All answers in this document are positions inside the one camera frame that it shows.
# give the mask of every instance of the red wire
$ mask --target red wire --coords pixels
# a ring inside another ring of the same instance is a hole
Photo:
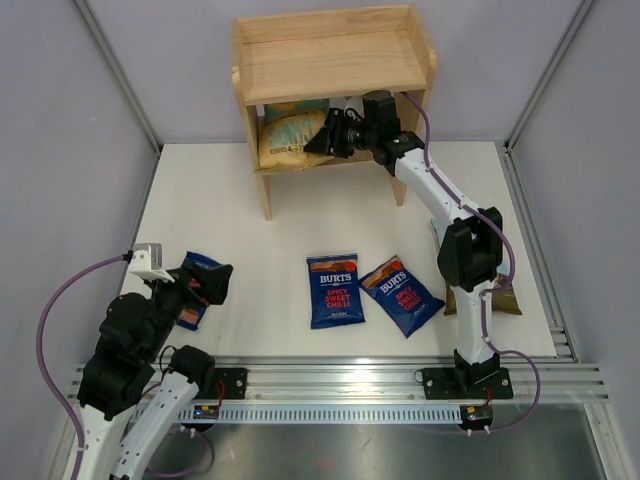
[[[493,400],[493,387],[489,387],[489,389],[487,390],[487,401],[484,402],[483,407],[486,407],[487,405],[489,405],[491,400]]]
[[[218,383],[216,383],[216,390],[218,391],[218,411],[220,411],[222,399],[224,399],[224,396],[227,394],[227,387],[222,380],[218,380]]]

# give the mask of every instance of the wooden shelf leg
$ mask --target wooden shelf leg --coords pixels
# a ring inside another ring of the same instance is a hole
[[[271,221],[273,219],[271,214],[271,178],[268,175],[256,175],[256,180],[258,181],[264,216],[268,221]]]
[[[389,175],[389,180],[391,181],[391,188],[393,189],[393,196],[396,199],[396,205],[401,207],[404,204],[404,197],[407,194],[407,185],[391,175]]]

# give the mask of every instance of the wooden shelf top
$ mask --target wooden shelf top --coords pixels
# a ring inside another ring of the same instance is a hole
[[[246,105],[427,87],[406,30],[242,46]]]

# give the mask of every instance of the black mounting bracket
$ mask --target black mounting bracket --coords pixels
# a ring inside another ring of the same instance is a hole
[[[489,388],[495,400],[513,398],[509,370],[502,367],[493,375],[473,385],[463,386],[457,381],[455,367],[423,368],[422,386],[427,400],[486,400]]]
[[[244,400],[247,393],[247,376],[248,370],[246,368],[216,367],[211,388],[198,393],[194,400],[217,400],[218,390],[216,384],[218,381],[224,383],[224,400]]]

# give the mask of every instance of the blue chip bag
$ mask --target blue chip bag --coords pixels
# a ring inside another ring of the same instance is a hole
[[[187,252],[182,265],[197,265],[200,268],[209,270],[214,267],[219,267],[221,264],[205,255]],[[188,330],[197,330],[200,320],[202,320],[204,312],[206,311],[207,307],[203,307],[201,303],[198,303],[196,299],[193,299],[191,302],[187,302],[184,310],[182,310],[182,313],[178,317],[178,325]]]
[[[312,329],[364,322],[357,261],[355,253],[307,258]]]
[[[397,256],[365,275],[360,286],[396,322],[406,338],[444,307],[444,302],[433,297]]]

